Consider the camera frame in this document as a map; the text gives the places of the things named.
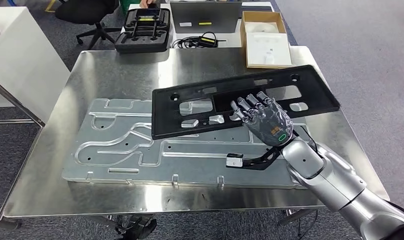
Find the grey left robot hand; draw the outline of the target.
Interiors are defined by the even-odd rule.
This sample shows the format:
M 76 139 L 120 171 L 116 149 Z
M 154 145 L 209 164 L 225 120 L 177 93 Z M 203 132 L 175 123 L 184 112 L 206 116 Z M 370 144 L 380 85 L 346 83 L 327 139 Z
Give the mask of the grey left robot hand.
M 138 214 L 130 217 L 127 226 L 118 224 L 115 231 L 119 240 L 145 240 L 157 227 L 158 222 L 153 214 Z

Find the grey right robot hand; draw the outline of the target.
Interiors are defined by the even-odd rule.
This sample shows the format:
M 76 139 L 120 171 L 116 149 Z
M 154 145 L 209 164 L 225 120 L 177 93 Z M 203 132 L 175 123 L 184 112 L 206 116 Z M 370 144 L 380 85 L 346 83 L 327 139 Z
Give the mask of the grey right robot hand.
M 293 138 L 291 118 L 265 92 L 238 97 L 230 102 L 230 106 L 242 124 L 267 146 L 282 146 Z

